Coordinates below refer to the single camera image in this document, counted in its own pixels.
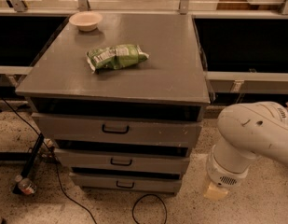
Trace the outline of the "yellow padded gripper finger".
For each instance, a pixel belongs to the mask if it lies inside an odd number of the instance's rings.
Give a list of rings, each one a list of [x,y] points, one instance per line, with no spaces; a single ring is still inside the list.
[[[203,196],[213,201],[224,199],[228,194],[228,189],[218,187],[209,178],[205,179]]]

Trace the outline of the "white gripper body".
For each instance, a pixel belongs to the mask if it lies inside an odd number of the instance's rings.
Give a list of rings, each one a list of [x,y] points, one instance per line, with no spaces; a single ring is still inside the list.
[[[238,186],[246,178],[248,171],[236,174],[229,172],[218,164],[214,155],[210,153],[206,161],[206,171],[211,181],[222,188],[232,188]]]

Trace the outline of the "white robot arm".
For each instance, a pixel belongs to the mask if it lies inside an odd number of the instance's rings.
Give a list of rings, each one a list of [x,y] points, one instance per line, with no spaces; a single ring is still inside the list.
[[[288,109],[275,102],[235,104],[218,116],[221,138],[206,161],[204,196],[225,198],[264,156],[288,166]]]

